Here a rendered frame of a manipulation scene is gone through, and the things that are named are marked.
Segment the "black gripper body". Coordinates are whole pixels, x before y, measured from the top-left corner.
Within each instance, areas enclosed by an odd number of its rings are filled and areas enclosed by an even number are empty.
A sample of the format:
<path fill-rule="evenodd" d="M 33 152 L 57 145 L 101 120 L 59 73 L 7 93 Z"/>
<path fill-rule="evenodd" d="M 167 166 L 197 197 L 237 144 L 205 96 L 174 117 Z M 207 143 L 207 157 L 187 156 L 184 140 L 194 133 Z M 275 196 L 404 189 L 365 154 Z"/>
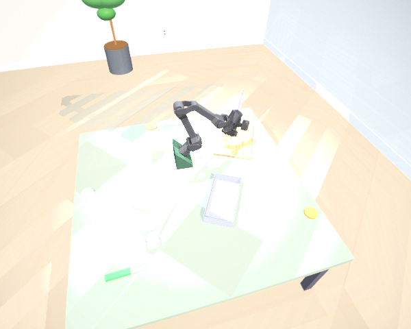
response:
<path fill-rule="evenodd" d="M 241 120 L 239 120 L 239 122 L 235 123 L 235 127 L 236 127 L 236 126 L 239 126 L 239 127 L 241 127 L 242 130 L 247 131 L 247 130 L 248 130 L 248 127 L 249 127 L 249 122 L 250 122 L 250 121 L 248 121 L 248 120 L 246 120 L 246 119 L 243 119 L 242 123 L 241 123 L 240 121 L 241 121 Z"/>

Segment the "white short cylinder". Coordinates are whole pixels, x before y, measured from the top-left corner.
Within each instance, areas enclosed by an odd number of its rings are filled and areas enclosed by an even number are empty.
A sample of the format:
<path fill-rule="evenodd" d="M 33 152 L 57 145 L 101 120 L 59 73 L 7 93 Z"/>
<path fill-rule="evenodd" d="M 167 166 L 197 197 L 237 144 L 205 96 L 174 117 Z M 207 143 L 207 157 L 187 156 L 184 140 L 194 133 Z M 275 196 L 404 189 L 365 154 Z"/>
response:
<path fill-rule="evenodd" d="M 92 188 L 86 188 L 82 191 L 82 197 L 86 200 L 92 200 L 93 198 L 95 198 L 95 192 Z"/>

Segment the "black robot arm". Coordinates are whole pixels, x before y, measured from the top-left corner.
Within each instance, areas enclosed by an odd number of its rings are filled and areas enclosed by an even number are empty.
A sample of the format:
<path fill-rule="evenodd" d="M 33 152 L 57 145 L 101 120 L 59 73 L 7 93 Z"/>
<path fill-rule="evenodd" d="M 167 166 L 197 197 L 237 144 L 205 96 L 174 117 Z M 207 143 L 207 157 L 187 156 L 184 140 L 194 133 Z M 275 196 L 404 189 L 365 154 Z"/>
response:
<path fill-rule="evenodd" d="M 185 108 L 184 106 L 187 107 Z M 189 137 L 186 138 L 186 142 L 181 147 L 178 146 L 179 153 L 185 157 L 187 157 L 187 154 L 190 151 L 201 149 L 203 144 L 199 133 L 195 133 L 186 114 L 192 111 L 198 112 L 205 118 L 209 119 L 218 129 L 223 128 L 221 131 L 229 136 L 237 136 L 238 132 L 236 130 L 237 127 L 235 127 L 235 123 L 239 122 L 240 118 L 243 116 L 243 113 L 238 109 L 233 109 L 229 116 L 228 114 L 220 115 L 213 113 L 195 100 L 175 101 L 173 103 L 173 110 L 177 118 L 182 121 L 189 135 Z"/>

